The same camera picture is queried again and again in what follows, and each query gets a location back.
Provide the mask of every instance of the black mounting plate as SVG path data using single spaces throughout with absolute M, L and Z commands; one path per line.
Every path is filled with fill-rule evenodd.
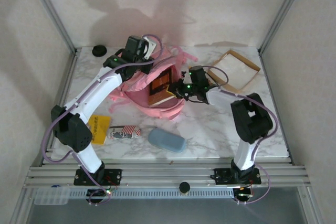
M 231 175 L 232 171 L 230 168 L 217 168 L 214 169 L 214 172 L 215 174 L 210 175 L 210 178 L 216 182 L 216 185 L 250 185 L 251 181 L 254 185 L 261 184 L 260 173 L 257 168 L 254 168 L 253 171 L 246 176 L 246 179 L 238 182 L 235 181 Z
M 119 186 L 121 181 L 121 169 L 105 169 L 104 176 L 99 185 L 101 186 L 113 186 L 110 182 L 112 181 L 115 185 Z M 75 180 L 73 181 L 75 186 L 94 186 L 95 184 L 90 180 L 86 173 L 82 169 L 76 170 Z

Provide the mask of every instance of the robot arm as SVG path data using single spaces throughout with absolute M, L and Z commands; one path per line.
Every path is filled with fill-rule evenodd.
M 273 127 L 269 114 L 262 108 L 264 104 L 260 96 L 256 93 L 246 97 L 236 95 L 209 84 L 202 66 L 189 68 L 189 74 L 192 83 L 180 79 L 169 87 L 169 91 L 186 101 L 195 95 L 199 101 L 220 108 L 230 104 L 240 142 L 231 169 L 222 180 L 224 184 L 249 183 L 249 178 L 258 172 L 254 169 L 258 143 Z
M 105 61 L 96 77 L 78 96 L 63 108 L 57 105 L 51 111 L 52 121 L 67 113 L 53 128 L 54 136 L 73 150 L 83 167 L 98 182 L 103 177 L 104 163 L 92 147 L 92 133 L 87 127 L 89 118 L 108 94 L 129 80 L 136 71 L 149 73 L 153 65 L 153 59 L 149 56 L 155 45 L 146 37 L 129 37 L 125 48 Z

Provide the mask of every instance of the white wall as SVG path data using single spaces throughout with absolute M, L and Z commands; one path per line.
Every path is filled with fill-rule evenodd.
M 179 45 L 259 46 L 283 0 L 51 0 L 75 46 L 155 33 Z
M 39 0 L 0 0 L 0 31 L 0 223 L 9 223 L 70 53 Z
M 336 223 L 336 0 L 295 0 L 264 61 L 289 147 Z

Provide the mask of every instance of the candy wrapper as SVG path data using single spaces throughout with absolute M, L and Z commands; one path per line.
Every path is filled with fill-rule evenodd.
M 135 125 L 111 126 L 107 131 L 110 139 L 137 138 L 141 135 L 141 129 Z

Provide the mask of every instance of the glass panel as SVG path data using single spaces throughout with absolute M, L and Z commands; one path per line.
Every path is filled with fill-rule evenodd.
M 259 197 L 265 188 L 254 189 Z M 89 206 L 69 200 L 62 206 L 33 205 L 31 224 L 77 223 L 307 223 L 295 187 L 272 188 L 263 200 L 239 205 L 232 199 L 115 199 L 106 205 Z

